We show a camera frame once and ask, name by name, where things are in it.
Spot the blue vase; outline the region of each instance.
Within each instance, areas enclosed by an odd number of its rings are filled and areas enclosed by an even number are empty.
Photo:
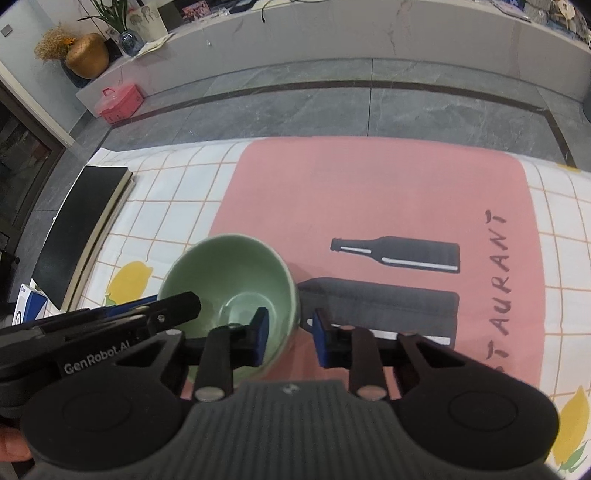
[[[130,57],[135,57],[144,46],[142,37],[133,30],[125,30],[119,34],[119,45]]]

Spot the pink box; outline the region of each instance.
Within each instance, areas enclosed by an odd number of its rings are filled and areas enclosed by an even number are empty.
[[[103,95],[96,104],[96,111],[110,124],[129,118],[144,102],[144,97],[135,85],[125,85],[117,90],[106,88]]]

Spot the pink rectangle print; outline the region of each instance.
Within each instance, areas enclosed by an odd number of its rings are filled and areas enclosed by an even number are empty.
[[[544,275],[520,163],[504,153],[386,138],[276,138],[242,154],[211,234],[272,246],[296,283],[334,277],[456,292],[456,350],[538,385]],[[330,250],[333,238],[459,245],[460,272],[395,268]],[[299,330],[267,378],[344,378]]]

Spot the tile floor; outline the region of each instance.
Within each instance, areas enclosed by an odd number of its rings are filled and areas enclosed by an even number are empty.
[[[244,70],[154,95],[136,115],[241,89],[319,80],[372,79],[459,87],[549,109],[576,164],[591,170],[591,124],[580,103],[528,83],[435,63],[350,59]],[[101,144],[122,151],[274,135],[418,138],[494,148],[562,163],[558,145],[541,115],[485,100],[416,90],[354,87],[259,93],[180,108],[115,129],[101,119],[91,119],[77,135],[75,145],[60,159],[25,228],[17,249],[21,263],[11,299],[16,298],[21,282],[30,281],[58,208]]]

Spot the person's hand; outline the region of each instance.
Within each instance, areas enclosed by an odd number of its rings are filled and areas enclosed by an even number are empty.
[[[22,433],[0,425],[0,462],[23,462],[31,458],[31,451]]]

